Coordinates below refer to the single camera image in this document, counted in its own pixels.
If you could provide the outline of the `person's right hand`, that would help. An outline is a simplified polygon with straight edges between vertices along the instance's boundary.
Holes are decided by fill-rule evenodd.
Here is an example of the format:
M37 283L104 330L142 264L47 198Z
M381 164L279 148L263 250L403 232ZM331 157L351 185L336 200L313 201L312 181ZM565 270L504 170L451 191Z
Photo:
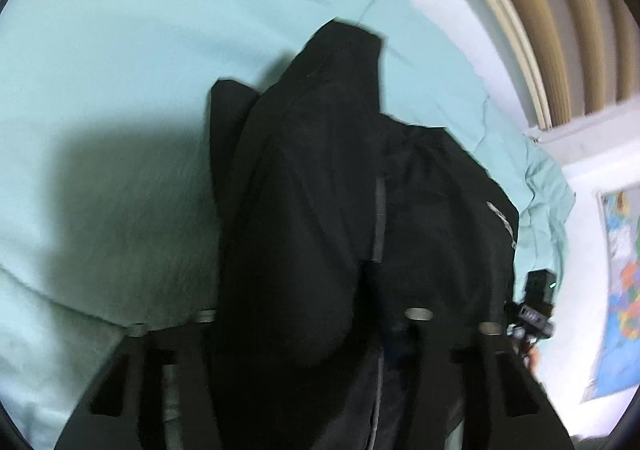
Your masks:
M527 369L534 374L540 360L540 353L536 346L530 347L527 352Z

